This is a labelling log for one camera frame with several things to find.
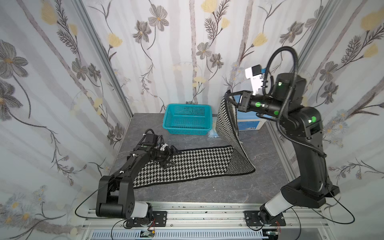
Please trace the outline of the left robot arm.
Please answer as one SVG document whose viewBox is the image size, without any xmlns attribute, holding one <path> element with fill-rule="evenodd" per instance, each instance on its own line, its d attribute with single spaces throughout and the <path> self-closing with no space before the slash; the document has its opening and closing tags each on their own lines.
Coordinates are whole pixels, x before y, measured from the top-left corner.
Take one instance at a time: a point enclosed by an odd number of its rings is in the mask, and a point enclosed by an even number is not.
<svg viewBox="0 0 384 240">
<path fill-rule="evenodd" d="M 158 148 L 153 144 L 137 145 L 120 170 L 100 179 L 96 203 L 97 217 L 152 220 L 151 204 L 135 200 L 134 180 L 149 162 L 167 169 L 175 165 L 172 158 L 181 153 L 174 146 Z"/>
</svg>

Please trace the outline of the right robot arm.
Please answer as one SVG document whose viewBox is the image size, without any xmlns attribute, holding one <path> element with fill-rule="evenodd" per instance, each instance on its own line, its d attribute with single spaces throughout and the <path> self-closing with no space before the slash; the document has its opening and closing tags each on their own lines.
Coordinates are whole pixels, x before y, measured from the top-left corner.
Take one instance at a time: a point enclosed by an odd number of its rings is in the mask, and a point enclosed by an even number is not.
<svg viewBox="0 0 384 240">
<path fill-rule="evenodd" d="M 240 112 L 270 116 L 281 135 L 294 147 L 300 176 L 260 207 L 261 224 L 271 225 L 287 209 L 297 206 L 318 209 L 340 190 L 329 178 L 323 150 L 323 124 L 320 112 L 304 107 L 302 99 L 307 81 L 293 73 L 279 74 L 269 95 L 240 91 L 225 95 L 225 100 Z"/>
</svg>

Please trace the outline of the black white knitted scarf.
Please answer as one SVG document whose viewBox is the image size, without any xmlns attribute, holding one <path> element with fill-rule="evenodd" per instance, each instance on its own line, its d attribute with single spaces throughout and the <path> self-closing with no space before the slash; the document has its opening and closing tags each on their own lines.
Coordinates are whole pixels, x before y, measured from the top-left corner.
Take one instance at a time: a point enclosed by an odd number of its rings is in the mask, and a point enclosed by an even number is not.
<svg viewBox="0 0 384 240">
<path fill-rule="evenodd" d="M 182 150 L 172 158 L 175 165 L 167 169 L 151 161 L 135 178 L 134 188 L 254 173 L 256 168 L 239 140 L 236 108 L 225 99 L 221 101 L 216 132 L 228 146 Z"/>
</svg>

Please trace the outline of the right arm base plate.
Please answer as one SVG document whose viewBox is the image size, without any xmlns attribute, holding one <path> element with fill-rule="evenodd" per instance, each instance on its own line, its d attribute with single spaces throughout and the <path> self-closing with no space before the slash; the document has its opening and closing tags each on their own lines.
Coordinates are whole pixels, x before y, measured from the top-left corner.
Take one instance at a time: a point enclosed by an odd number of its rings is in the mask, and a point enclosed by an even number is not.
<svg viewBox="0 0 384 240">
<path fill-rule="evenodd" d="M 285 227 L 287 225 L 282 213 L 270 216 L 267 211 L 244 211 L 244 218 L 248 227 Z"/>
</svg>

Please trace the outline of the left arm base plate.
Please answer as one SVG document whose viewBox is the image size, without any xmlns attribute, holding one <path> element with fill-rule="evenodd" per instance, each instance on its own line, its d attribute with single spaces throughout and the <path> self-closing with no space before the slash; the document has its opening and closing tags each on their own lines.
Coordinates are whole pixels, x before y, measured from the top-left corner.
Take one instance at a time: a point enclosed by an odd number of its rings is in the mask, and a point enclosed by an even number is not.
<svg viewBox="0 0 384 240">
<path fill-rule="evenodd" d="M 167 211 L 154 211 L 147 214 L 144 218 L 130 218 L 125 221 L 123 227 L 125 229 L 131 228 L 163 228 L 167 224 Z"/>
</svg>

